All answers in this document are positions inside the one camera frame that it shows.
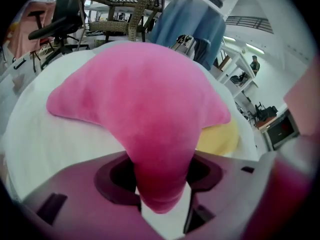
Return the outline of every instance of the white tablecloth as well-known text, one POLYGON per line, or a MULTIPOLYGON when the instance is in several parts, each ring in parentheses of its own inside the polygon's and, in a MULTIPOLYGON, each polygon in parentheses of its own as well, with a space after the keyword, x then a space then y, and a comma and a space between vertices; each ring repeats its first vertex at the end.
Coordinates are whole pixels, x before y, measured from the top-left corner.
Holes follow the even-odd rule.
MULTIPOLYGON (((20 199, 67 166, 124 150, 103 127, 52 116, 46 110, 53 89, 96 53, 118 43, 123 41, 62 56, 48 65, 21 94, 4 135, 8 171, 20 199)), ((231 93, 205 68, 200 65, 199 68, 226 102, 238 122, 239 132, 245 136, 245 139, 240 137, 237 151, 229 156, 258 160, 251 127, 237 111, 231 93)), ((155 214, 142 204, 142 215, 163 237, 178 238, 183 236, 189 202, 190 187, 186 184, 183 197, 170 212, 155 214)))

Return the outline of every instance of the black office chair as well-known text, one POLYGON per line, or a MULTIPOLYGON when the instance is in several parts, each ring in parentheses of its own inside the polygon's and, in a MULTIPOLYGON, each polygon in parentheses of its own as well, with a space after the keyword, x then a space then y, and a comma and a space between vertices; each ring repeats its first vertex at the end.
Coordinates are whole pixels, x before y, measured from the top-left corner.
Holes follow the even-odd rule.
MULTIPOLYGON (((52 22, 42 27, 40 22, 40 14, 43 11, 33 12, 30 16, 35 16, 38 23, 38 30, 31 32, 28 36, 29 40, 45 39, 48 37, 54 37, 55 43, 59 43, 59 47, 51 53, 41 65, 41 70, 52 61, 60 53, 69 54, 74 48, 77 48, 77 44, 66 44, 64 40, 66 38, 72 38, 79 42, 78 39, 68 34, 76 32, 82 26, 82 20, 79 15, 79 4, 77 0, 56 0, 56 5, 52 17, 52 22)), ((86 47, 89 49, 88 44, 81 44, 80 47, 86 47)))

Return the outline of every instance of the hanging blue fabric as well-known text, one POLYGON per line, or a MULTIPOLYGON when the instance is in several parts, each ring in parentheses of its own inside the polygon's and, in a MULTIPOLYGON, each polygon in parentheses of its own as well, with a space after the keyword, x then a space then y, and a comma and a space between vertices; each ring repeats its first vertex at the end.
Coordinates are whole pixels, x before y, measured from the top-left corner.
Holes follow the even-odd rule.
POLYGON ((226 30, 223 17, 201 0, 172 0, 152 29, 149 40, 171 47, 181 35, 201 40, 197 61, 207 70, 217 57, 226 30))

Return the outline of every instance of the person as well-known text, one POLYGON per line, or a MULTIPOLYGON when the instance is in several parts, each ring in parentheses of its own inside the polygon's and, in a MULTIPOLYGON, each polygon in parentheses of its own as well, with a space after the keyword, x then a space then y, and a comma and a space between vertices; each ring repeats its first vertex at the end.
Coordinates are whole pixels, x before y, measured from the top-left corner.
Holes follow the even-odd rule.
POLYGON ((250 64, 250 67, 253 70, 254 75, 256 76, 260 69, 260 63, 258 62, 258 58, 256 55, 252 56, 252 62, 250 64))

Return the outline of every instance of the pink starfish plush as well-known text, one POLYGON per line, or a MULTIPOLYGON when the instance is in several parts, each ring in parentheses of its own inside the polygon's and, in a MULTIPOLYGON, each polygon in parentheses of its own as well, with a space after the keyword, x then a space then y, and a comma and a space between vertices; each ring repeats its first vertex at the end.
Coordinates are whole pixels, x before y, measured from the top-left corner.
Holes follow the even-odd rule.
POLYGON ((96 55, 50 94, 46 107, 109 130, 134 163, 141 199, 156 213, 179 201, 202 128, 231 120, 194 62, 142 42, 96 55))

